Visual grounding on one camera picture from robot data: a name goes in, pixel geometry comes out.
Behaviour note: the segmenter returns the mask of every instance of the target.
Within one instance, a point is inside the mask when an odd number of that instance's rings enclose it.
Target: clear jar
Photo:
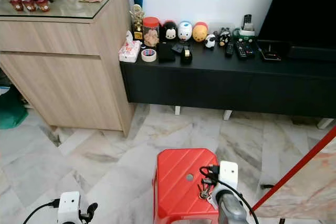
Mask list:
[[[143,24],[143,41],[148,47],[156,47],[159,43],[159,20],[155,17],[146,17]]]

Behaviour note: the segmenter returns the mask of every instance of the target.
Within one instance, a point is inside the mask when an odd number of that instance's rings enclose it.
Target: stool hole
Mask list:
[[[186,176],[186,179],[187,179],[188,181],[192,181],[192,180],[194,179],[194,175],[192,175],[192,174],[188,174],[188,175]]]

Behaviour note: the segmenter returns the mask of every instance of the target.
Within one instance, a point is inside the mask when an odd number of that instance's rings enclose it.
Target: tape roll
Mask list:
[[[156,51],[154,49],[145,49],[141,51],[141,59],[146,62],[156,60]]]

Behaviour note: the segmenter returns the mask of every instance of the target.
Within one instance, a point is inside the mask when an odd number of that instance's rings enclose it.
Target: mickey mouse figure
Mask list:
[[[221,31],[219,33],[219,45],[225,46],[227,43],[229,43],[231,40],[231,32],[230,32],[230,28],[226,27],[222,27]]]
[[[165,39],[173,40],[176,38],[177,35],[177,25],[174,21],[172,20],[167,20],[163,24],[163,34]]]

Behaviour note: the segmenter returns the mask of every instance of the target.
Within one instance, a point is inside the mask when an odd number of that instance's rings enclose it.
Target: cabinet leg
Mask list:
[[[180,115],[181,106],[175,106],[175,115]]]
[[[323,130],[325,129],[332,121],[334,118],[322,118],[321,121],[317,124],[317,128]]]
[[[232,113],[232,110],[224,110],[223,120],[224,121],[229,120],[230,116],[231,116],[231,113]]]

